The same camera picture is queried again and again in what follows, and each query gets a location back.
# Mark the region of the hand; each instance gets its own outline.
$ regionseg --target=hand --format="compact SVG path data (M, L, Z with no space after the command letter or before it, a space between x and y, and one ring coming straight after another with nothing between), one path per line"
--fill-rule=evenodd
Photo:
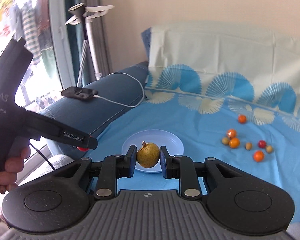
M20 157L12 157L4 164L5 171L0 172L0 193L4 194L6 190L10 191L18 185L16 184L17 173L23 170L24 160L30 157L30 147L25 147L20 152Z

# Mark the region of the crosshair logo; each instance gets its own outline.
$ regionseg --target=crosshair logo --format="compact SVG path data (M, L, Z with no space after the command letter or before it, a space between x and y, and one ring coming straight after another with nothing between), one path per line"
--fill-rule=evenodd
M151 194L150 192L147 192L147 193L144 194L144 196L145 196L146 198L150 198L150 197L153 196L153 194Z

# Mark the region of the gray ribbed panel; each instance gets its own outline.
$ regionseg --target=gray ribbed panel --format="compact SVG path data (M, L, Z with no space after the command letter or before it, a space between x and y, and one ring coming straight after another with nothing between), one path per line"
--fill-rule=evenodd
M181 199L175 190L122 190L113 200L96 202L85 219L65 231L39 236L11 229L0 239L293 240L285 232L263 237L229 232L215 224L199 202Z

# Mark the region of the light blue plate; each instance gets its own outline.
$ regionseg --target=light blue plate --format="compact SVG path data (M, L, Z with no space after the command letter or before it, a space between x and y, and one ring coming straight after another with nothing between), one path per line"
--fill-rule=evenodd
M183 143L174 134L162 131L162 130L145 130L137 132L131 135L122 145L122 154L125 155L130 145L137 146L137 150L142 147L142 142L152 142L158 145L158 147L165 146L170 155L183 155ZM140 164L136 163L136 170L148 173L159 173L161 172L160 162L152 168L144 168Z

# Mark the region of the wall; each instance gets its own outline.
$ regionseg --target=wall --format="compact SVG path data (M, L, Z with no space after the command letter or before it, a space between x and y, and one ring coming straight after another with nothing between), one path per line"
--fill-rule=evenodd
M247 22L300 37L300 0L103 0L114 71L146 60L140 33L180 20Z

